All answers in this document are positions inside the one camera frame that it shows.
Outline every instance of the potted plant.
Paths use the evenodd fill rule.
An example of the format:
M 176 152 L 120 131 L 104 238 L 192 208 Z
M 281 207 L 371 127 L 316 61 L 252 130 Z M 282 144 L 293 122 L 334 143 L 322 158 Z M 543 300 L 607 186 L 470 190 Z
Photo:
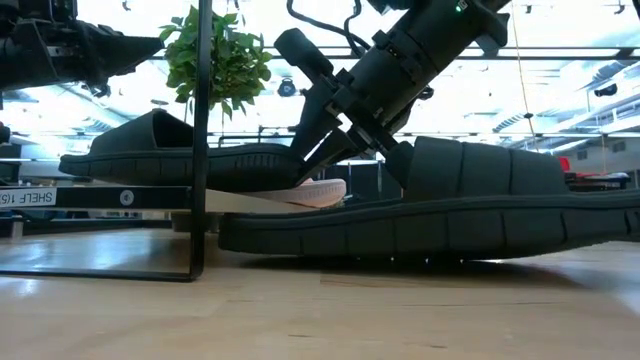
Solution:
M 167 86 L 176 89 L 175 101 L 184 104 L 195 92 L 198 9 L 192 6 L 187 17 L 174 17 L 171 23 L 162 26 L 160 34 L 166 41 L 173 33 L 180 33 L 164 55 L 169 63 Z M 262 35 L 237 31 L 238 14 L 213 13 L 212 25 L 209 109 L 220 104 L 224 122 L 224 115 L 231 120 L 234 110 L 246 115 L 245 104 L 254 105 L 254 97 L 264 90 L 262 82 L 271 78 L 267 62 L 272 55 L 264 51 Z

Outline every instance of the black slide sandal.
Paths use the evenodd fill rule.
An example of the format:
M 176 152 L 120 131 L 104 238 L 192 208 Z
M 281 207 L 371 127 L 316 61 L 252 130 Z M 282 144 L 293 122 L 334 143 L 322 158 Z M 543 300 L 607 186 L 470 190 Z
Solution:
M 227 214 L 219 246 L 273 255 L 501 259 L 640 235 L 640 191 L 571 193 L 552 156 L 429 138 L 418 138 L 412 152 L 406 160 L 387 157 L 407 189 L 402 201 Z M 399 168 L 408 174 L 398 176 Z
M 64 155 L 63 173 L 125 185 L 191 184 L 193 128 L 154 110 L 95 138 L 89 154 Z M 280 144 L 209 149 L 207 187 L 230 192 L 298 185 L 304 159 Z

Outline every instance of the wooden floor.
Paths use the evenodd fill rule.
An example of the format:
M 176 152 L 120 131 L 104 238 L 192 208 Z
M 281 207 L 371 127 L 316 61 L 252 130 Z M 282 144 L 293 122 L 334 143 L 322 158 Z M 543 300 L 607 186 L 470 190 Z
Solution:
M 193 284 L 0 278 L 0 359 L 634 359 L 640 244 L 456 270 L 222 253 Z M 0 242 L 0 266 L 184 266 L 135 230 Z

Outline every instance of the shelf label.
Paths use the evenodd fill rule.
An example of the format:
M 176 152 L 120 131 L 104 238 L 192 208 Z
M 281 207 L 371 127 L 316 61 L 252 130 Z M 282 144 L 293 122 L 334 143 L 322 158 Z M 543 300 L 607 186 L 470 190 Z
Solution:
M 0 190 L 0 208 L 52 206 L 56 204 L 56 188 Z

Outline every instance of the black metal frame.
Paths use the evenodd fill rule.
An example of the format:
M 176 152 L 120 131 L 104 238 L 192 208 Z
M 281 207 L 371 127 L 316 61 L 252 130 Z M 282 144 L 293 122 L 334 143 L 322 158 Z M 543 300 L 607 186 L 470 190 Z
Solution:
M 0 275 L 65 276 L 82 278 L 124 279 L 145 281 L 192 282 L 204 270 L 204 240 L 206 231 L 207 180 L 207 124 L 209 120 L 209 79 L 211 72 L 212 0 L 199 0 L 199 27 L 197 47 L 197 78 L 195 116 L 193 125 L 193 182 L 189 187 L 96 187 L 58 188 L 55 208 L 66 209 L 162 209 L 191 210 L 191 250 L 189 271 L 150 272 L 98 269 L 37 269 L 2 268 Z M 123 202 L 125 191 L 133 195 L 133 202 Z

